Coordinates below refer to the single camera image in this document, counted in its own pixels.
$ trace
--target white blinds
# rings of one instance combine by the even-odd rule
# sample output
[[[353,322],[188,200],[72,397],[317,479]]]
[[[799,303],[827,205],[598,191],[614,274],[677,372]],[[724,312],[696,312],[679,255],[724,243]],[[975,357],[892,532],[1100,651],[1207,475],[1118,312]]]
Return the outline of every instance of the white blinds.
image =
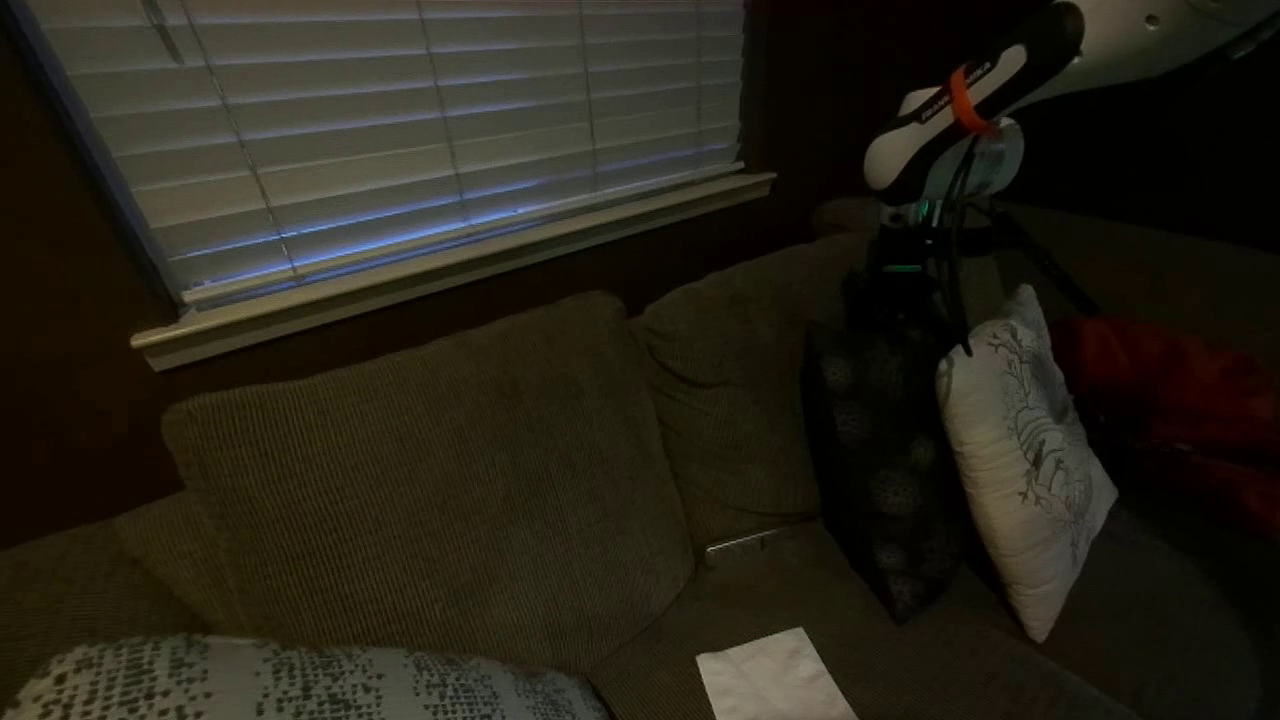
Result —
[[[735,169],[739,0],[27,0],[188,308]]]

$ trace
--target patterned pillow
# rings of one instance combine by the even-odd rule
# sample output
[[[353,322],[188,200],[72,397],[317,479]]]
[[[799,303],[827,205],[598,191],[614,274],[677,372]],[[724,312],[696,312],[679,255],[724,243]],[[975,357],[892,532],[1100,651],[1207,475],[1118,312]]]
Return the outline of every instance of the patterned pillow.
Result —
[[[4,711],[4,720],[36,715],[595,720],[607,711],[584,681],[477,658],[141,636],[49,661]]]
[[[967,554],[967,508],[940,428],[940,353],[897,331],[806,331],[802,413],[823,524],[892,619],[920,616]]]
[[[1027,283],[940,363],[940,410],[983,548],[1043,643],[1115,486],[1087,447]]]

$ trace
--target couch armrest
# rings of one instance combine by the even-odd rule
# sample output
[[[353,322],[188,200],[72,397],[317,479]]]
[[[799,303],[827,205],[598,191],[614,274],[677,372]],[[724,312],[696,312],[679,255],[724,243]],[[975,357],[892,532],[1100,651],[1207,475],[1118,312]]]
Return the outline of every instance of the couch armrest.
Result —
[[[203,628],[124,558],[106,524],[0,554],[0,589],[0,708],[72,643]]]

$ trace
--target window sill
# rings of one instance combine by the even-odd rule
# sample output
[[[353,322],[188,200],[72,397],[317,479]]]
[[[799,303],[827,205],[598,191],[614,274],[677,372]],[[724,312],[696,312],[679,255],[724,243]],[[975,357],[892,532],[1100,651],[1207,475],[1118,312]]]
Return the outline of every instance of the window sill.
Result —
[[[144,353],[151,372],[200,363],[222,353],[240,353],[240,350],[269,343],[320,324],[334,324],[360,312],[432,295],[454,283],[477,283],[483,278],[498,278],[522,264],[539,264],[539,260],[595,249],[619,238],[679,223],[715,208],[748,205],[769,198],[769,189],[772,189],[772,172],[750,172],[750,177],[721,177],[689,189],[634,198],[634,200],[593,208],[529,233],[510,233],[491,243],[454,249],[442,255],[422,255],[412,264],[397,264],[397,269],[379,269],[379,274],[364,274],[364,278],[346,278],[317,289],[293,289],[269,301],[188,312],[174,324],[135,331],[132,350]]]

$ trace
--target red fabric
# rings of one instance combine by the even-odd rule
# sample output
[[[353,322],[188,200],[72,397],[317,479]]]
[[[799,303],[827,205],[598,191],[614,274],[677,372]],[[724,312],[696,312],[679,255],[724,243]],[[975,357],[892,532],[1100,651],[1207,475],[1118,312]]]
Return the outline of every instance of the red fabric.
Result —
[[[1280,538],[1280,397],[1250,357],[1127,322],[1054,324],[1054,357],[1143,479]]]

